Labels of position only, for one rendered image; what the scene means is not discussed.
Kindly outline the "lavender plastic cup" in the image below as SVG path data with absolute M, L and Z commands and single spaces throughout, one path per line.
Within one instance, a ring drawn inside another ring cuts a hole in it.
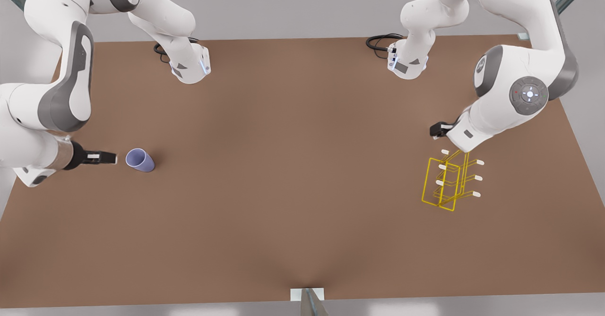
M 141 148 L 134 148 L 127 153 L 125 161 L 129 167 L 141 172 L 150 172 L 155 168 L 151 156 Z

